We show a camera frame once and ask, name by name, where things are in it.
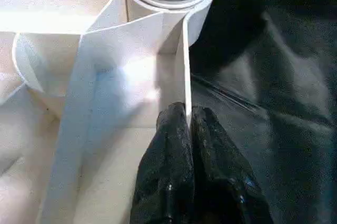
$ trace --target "black garbage bag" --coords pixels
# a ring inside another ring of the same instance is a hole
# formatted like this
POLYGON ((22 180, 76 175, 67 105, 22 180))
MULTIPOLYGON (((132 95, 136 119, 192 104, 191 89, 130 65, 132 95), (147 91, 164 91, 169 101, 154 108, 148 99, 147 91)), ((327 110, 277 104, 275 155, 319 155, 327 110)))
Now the black garbage bag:
POLYGON ((214 0, 192 103, 252 166, 275 223, 337 223, 337 0, 214 0))
POLYGON ((182 103, 159 114, 138 168, 130 224, 272 223, 249 163, 212 112, 194 108, 192 120, 193 140, 182 103))
POLYGON ((209 108, 192 109, 195 212, 204 223, 273 223, 248 161, 209 108))
POLYGON ((161 112, 157 132, 138 168, 130 224, 190 223, 192 143, 182 103, 161 112))

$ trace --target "white container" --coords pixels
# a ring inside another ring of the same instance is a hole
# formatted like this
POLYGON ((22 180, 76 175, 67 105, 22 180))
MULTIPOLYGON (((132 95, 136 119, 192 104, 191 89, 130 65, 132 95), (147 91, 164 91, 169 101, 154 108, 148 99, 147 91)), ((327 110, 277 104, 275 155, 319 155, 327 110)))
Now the white container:
POLYGON ((179 39, 170 40, 166 53, 163 33, 177 27, 178 14, 137 1, 111 0, 94 31, 81 37, 41 224, 127 224, 138 164, 159 112, 182 101, 190 120, 188 49, 212 0, 178 12, 179 39), (126 22, 108 18, 125 11, 126 22))
MULTIPOLYGON (((48 102, 49 95, 45 98, 22 84, 12 61, 15 34, 79 37, 108 1, 2 0, 0 4, 1 224, 35 223, 50 178, 60 124, 56 111, 62 111, 48 102)), ((40 47, 43 38, 32 44, 40 47)))

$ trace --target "crumpled black plastic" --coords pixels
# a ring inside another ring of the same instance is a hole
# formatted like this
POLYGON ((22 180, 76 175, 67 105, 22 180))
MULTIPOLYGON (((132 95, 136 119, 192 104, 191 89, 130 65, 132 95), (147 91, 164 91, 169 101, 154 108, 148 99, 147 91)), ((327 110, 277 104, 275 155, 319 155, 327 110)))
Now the crumpled black plastic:
POLYGON ((337 0, 214 0, 192 103, 247 158, 275 223, 337 223, 337 0))
POLYGON ((130 224, 189 223, 193 217, 192 142, 184 104, 161 112, 137 174, 130 224))
POLYGON ((160 113, 137 174, 130 224, 272 223, 253 171, 209 109, 160 113))
POLYGON ((193 107, 191 127, 196 218, 204 223, 273 223, 250 164, 214 113, 193 107))

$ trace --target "black plastic sheet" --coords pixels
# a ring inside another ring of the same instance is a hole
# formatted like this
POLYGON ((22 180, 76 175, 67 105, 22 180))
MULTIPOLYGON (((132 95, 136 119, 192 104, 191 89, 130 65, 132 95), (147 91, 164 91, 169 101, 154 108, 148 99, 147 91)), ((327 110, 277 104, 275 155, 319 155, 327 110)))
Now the black plastic sheet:
POLYGON ((138 168, 130 224, 190 223, 194 204, 192 142, 184 104, 161 112, 138 168))
POLYGON ((250 162, 275 223, 337 223, 337 0, 214 0, 192 102, 250 162))
POLYGON ((195 219, 204 220, 206 224, 272 224, 250 164, 213 112, 209 108, 194 107, 191 128, 195 219))
POLYGON ((130 224, 272 224, 247 160, 208 108, 160 113, 137 174, 130 224))

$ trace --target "black trash bag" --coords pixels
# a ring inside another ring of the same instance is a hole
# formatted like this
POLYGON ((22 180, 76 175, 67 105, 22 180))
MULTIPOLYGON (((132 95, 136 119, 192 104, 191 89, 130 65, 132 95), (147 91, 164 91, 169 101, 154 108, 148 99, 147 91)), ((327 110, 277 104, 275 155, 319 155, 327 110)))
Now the black trash bag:
POLYGON ((337 0, 214 0, 193 105, 252 166, 275 223, 337 223, 337 0))
POLYGON ((273 223, 254 172, 209 108, 192 109, 195 212, 202 223, 273 223))
POLYGON ((184 104, 161 112, 138 168, 130 224, 189 223, 193 216, 192 143, 184 104))

